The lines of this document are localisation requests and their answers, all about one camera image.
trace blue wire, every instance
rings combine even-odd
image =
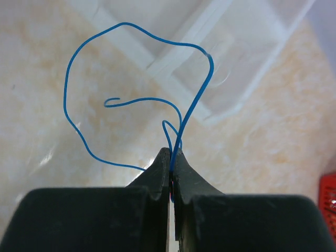
[[[170,156],[173,154],[173,147],[172,147],[172,142],[170,141],[170,137],[168,135],[168,132],[167,132],[167,128],[166,128],[166,125],[165,124],[168,124],[170,126],[170,128],[172,128],[172,130],[175,132],[176,135],[178,135],[178,131],[176,130],[176,128],[170,123],[168,122],[167,120],[163,120],[162,121],[162,128],[163,128],[163,131],[164,131],[164,134],[166,135],[166,138],[167,138],[167,141],[168,141],[168,146],[169,146],[169,151],[170,151]]]
[[[67,111],[67,88],[68,88],[68,79],[69,79],[69,74],[70,74],[70,68],[71,68],[71,65],[75,59],[75,57],[78,55],[78,53],[82,50],[82,48],[87,44],[89,43],[90,41],[92,41],[93,39],[97,38],[97,37],[100,37],[102,35],[104,35],[105,33],[108,33],[110,32],[111,30],[114,30],[116,28],[118,28],[119,26],[122,26],[122,25],[128,25],[128,26],[132,26],[138,30],[140,30],[141,32],[147,34],[148,36],[158,40],[158,41],[161,41],[161,42],[164,42],[166,44],[170,44],[170,45],[176,45],[176,46],[187,46],[187,47],[193,47],[193,48],[196,48],[198,49],[199,51],[201,51],[209,60],[209,65],[210,65],[210,68],[209,68],[209,73],[205,79],[205,81],[203,82],[200,90],[198,91],[196,97],[194,98],[191,106],[189,107],[184,119],[182,120],[182,116],[181,116],[181,113],[179,111],[179,109],[171,102],[167,101],[167,100],[164,100],[164,99],[161,99],[161,98],[154,98],[154,97],[148,97],[148,98],[139,98],[139,99],[135,99],[135,100],[132,100],[132,101],[128,101],[128,102],[124,102],[124,103],[119,103],[119,104],[111,104],[111,105],[107,105],[107,102],[111,101],[111,100],[119,100],[120,98],[110,98],[110,99],[107,99],[105,102],[104,102],[104,106],[107,107],[107,108],[113,108],[113,107],[121,107],[121,106],[126,106],[126,105],[129,105],[129,104],[132,104],[132,103],[135,103],[135,102],[139,102],[139,101],[145,101],[145,100],[153,100],[153,101],[160,101],[160,102],[164,102],[170,106],[172,106],[178,116],[179,116],[179,120],[180,120],[180,127],[179,127],[179,130],[177,131],[175,127],[173,127],[173,125],[171,123],[169,123],[168,121],[164,120],[162,122],[162,126],[163,126],[163,130],[164,130],[164,133],[167,137],[167,141],[168,141],[168,145],[170,147],[170,151],[171,151],[171,161],[170,161],[170,171],[173,171],[174,169],[174,163],[175,163],[175,159],[176,159],[176,155],[177,155],[177,151],[179,149],[179,146],[180,148],[182,148],[182,134],[183,134],[183,131],[184,131],[184,128],[188,122],[188,119],[189,117],[191,116],[193,110],[195,109],[196,107],[196,104],[198,103],[199,99],[201,98],[203,92],[205,91],[205,88],[206,86],[208,85],[209,81],[211,80],[211,77],[213,75],[213,72],[214,72],[214,62],[212,60],[212,57],[210,54],[208,54],[202,47],[198,46],[198,45],[194,45],[194,44],[190,44],[190,43],[179,43],[179,42],[174,42],[174,41],[170,41],[170,40],[166,40],[166,39],[163,39],[163,38],[160,38],[160,37],[157,37],[153,34],[151,34],[150,32],[146,31],[145,29],[141,28],[140,26],[138,25],[135,25],[133,23],[128,23],[128,22],[122,22],[122,23],[119,23],[119,24],[116,24],[112,27],[110,27],[109,29],[106,29],[92,37],[90,37],[89,39],[87,39],[84,43],[82,43],[78,49],[75,51],[75,53],[73,54],[73,56],[71,57],[70,59],[70,62],[68,64],[68,67],[67,67],[67,71],[66,71],[66,75],[65,75],[65,84],[64,84],[64,96],[63,96],[63,110],[64,110],[64,114],[65,114],[65,117],[67,118],[67,120],[69,121],[69,123],[72,125],[72,127],[75,129],[75,131],[79,134],[79,136],[81,137],[84,145],[85,145],[85,148],[87,149],[87,151],[89,152],[89,154],[95,158],[96,160],[100,161],[100,162],[103,162],[103,163],[106,163],[106,164],[111,164],[111,165],[116,165],[116,166],[121,166],[121,167],[129,167],[129,168],[133,168],[133,169],[137,169],[137,170],[140,170],[140,171],[145,171],[145,169],[141,168],[141,167],[137,167],[137,166],[134,166],[134,165],[128,165],[128,164],[119,164],[119,163],[113,163],[113,162],[109,162],[109,161],[106,161],[106,160],[103,160],[97,156],[95,156],[84,136],[82,135],[82,133],[80,132],[80,130],[76,127],[76,125],[73,123],[73,121],[70,119],[69,117],[69,114],[68,114],[68,111]],[[168,135],[168,132],[167,132],[167,129],[165,127],[165,124],[168,124],[172,129],[173,131],[177,134],[177,137],[176,137],[176,141],[175,141],[175,146],[174,146],[174,150],[172,152],[172,143],[171,143],[171,140],[170,140],[170,137]]]
[[[178,114],[178,118],[180,120],[180,126],[182,124],[182,115],[179,111],[179,109],[177,108],[177,106],[175,106],[173,103],[171,103],[170,101],[167,101],[167,100],[164,100],[164,99],[161,99],[161,98],[155,98],[155,97],[145,97],[145,98],[138,98],[138,99],[135,99],[135,100],[131,100],[131,101],[127,101],[127,102],[123,102],[123,103],[118,103],[118,104],[110,104],[110,105],[107,105],[107,103],[109,101],[115,101],[115,100],[120,100],[120,98],[116,97],[116,98],[109,98],[107,99],[105,102],[104,102],[104,107],[105,108],[116,108],[116,107],[122,107],[122,106],[126,106],[126,105],[130,105],[132,103],[136,103],[136,102],[139,102],[139,101],[160,101],[160,102],[164,102],[170,106],[172,106],[177,114]],[[173,152],[173,147],[172,147],[172,141],[170,140],[170,137],[169,137],[169,134],[167,132],[167,128],[166,128],[166,124],[168,124],[168,126],[170,126],[172,128],[172,130],[175,132],[175,134],[177,135],[178,134],[178,131],[176,130],[176,128],[170,123],[168,122],[167,120],[163,120],[162,121],[162,128],[163,128],[163,131],[164,131],[164,134],[166,135],[166,138],[167,138],[167,142],[168,142],[168,146],[169,146],[169,151],[170,151],[170,155],[172,155],[172,152]]]

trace red object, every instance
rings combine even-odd
[[[319,208],[336,243],[336,173],[321,178]]]

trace beige marble countertop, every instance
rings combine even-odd
[[[96,31],[61,1],[1,5],[0,235],[29,190],[124,186],[139,174],[91,158],[63,113],[68,61]],[[148,166],[167,146],[161,121],[177,122],[172,109],[155,102],[103,107],[108,97],[169,98],[103,38],[75,60],[68,94],[70,116],[107,160]],[[184,153],[225,193],[295,193],[316,201],[319,177],[335,163],[335,95],[336,80],[304,20],[238,114],[212,127],[190,120]]]

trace transparent plastic box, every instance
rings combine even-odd
[[[314,0],[69,0],[98,30],[132,22],[165,39],[201,45],[214,59],[193,116],[216,123],[244,105]],[[131,27],[106,35],[187,109],[208,62],[192,48],[155,41]]]

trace plastic container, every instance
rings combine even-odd
[[[321,178],[319,208],[336,243],[336,173]]]
[[[193,116],[212,124],[243,106],[314,0],[69,2],[98,30],[132,22],[160,37],[204,47],[215,72]],[[181,109],[189,107],[208,71],[200,52],[157,42],[130,27],[107,37]]]

